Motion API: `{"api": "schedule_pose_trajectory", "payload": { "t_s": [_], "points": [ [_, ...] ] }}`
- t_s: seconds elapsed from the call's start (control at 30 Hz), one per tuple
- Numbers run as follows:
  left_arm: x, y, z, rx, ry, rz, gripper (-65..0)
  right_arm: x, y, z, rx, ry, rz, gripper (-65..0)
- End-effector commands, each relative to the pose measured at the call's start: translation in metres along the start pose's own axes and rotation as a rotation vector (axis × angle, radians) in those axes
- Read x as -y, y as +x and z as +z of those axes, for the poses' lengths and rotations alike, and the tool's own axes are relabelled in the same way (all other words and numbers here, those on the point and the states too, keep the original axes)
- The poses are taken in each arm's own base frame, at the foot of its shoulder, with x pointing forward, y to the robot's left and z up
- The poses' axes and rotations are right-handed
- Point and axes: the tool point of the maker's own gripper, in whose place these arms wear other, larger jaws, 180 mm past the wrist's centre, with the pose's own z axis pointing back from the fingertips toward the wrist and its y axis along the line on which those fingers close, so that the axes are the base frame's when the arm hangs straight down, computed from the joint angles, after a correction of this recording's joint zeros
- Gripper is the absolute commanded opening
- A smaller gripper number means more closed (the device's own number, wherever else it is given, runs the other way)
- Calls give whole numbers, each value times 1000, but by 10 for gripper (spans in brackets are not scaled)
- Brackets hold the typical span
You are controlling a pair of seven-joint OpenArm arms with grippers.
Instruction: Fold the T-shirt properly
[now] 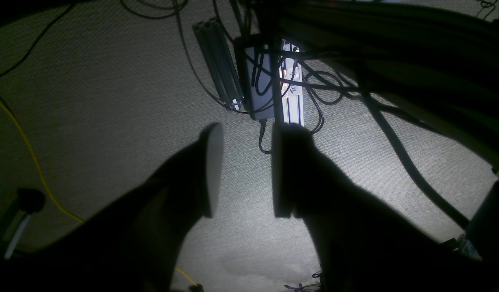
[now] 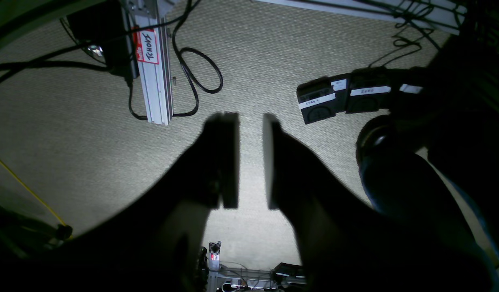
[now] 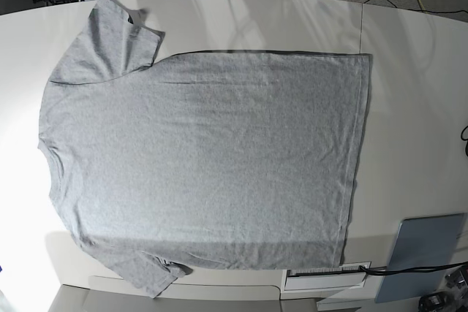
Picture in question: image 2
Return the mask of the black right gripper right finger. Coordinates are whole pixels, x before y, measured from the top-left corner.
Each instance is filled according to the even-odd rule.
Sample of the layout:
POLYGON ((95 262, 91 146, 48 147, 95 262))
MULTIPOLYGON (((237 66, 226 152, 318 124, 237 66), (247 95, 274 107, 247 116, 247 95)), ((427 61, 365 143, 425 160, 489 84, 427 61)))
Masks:
POLYGON ((369 253, 373 235, 365 224, 372 209, 270 113, 263 117, 262 147, 268 206, 290 222, 303 260, 369 253))

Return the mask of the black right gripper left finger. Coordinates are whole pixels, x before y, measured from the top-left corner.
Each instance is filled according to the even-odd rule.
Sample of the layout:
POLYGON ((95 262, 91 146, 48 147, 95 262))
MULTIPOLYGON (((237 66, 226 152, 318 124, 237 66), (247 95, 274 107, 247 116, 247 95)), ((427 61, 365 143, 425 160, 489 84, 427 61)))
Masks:
POLYGON ((156 243, 200 244, 213 210, 237 209, 239 126, 238 113, 210 116, 196 140, 153 185, 156 243))

